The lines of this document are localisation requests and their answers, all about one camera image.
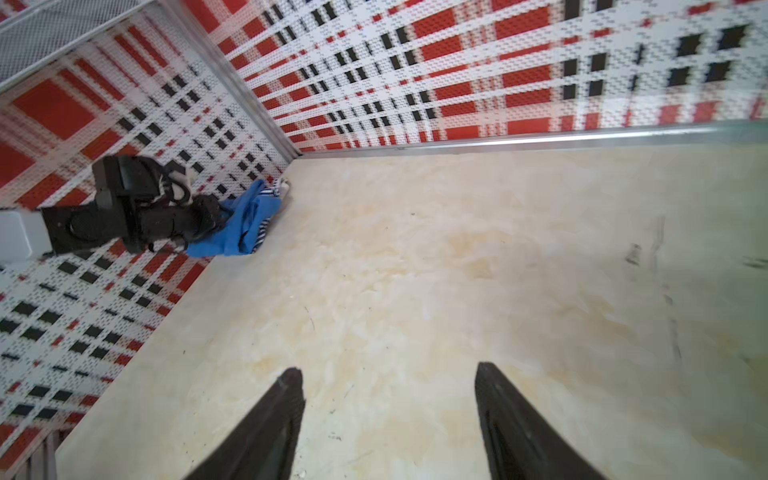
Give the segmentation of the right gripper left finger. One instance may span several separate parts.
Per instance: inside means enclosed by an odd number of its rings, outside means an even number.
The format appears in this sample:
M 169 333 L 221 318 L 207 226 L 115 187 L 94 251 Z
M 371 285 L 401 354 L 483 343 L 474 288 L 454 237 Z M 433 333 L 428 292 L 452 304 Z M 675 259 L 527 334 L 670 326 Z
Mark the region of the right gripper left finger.
M 306 406 L 300 369 L 286 369 L 189 479 L 288 479 Z

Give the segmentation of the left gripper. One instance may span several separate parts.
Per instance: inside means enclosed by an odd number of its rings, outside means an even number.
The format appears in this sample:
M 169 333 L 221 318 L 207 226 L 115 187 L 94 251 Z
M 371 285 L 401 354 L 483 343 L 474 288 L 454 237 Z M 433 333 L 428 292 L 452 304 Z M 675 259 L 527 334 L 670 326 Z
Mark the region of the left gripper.
M 194 196 L 174 172 L 144 156 L 105 156 L 93 164 L 95 215 L 132 253 L 170 240 L 187 248 L 220 231 L 230 212 L 213 195 Z

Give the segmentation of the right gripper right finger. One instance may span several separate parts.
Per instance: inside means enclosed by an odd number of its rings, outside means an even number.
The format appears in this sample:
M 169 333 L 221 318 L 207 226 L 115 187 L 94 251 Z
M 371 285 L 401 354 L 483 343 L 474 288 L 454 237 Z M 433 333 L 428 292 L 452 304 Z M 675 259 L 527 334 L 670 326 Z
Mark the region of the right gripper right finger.
M 493 479 L 601 479 L 491 362 L 478 364 L 474 390 Z

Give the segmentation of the blue white striped tank top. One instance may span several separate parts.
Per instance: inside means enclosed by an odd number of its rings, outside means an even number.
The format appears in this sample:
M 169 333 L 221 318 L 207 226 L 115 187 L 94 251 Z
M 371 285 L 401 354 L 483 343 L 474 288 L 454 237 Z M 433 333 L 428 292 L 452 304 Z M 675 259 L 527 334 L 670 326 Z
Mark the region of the blue white striped tank top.
M 271 188 L 264 189 L 258 194 L 258 205 L 249 231 L 252 253 L 255 253 L 264 243 L 270 224 L 286 204 L 290 189 L 289 181 L 280 178 Z

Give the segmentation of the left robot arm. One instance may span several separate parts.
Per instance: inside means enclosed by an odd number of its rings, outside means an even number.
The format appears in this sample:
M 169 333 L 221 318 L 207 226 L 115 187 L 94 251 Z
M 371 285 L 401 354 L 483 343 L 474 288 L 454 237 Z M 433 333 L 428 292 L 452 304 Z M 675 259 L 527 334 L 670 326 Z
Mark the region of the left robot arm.
M 185 249 L 221 230 L 230 213 L 213 195 L 194 195 L 179 173 L 143 156 L 105 156 L 92 165 L 94 200 L 77 206 L 1 210 L 1 264 L 83 253 L 115 240 L 131 254 L 159 241 Z

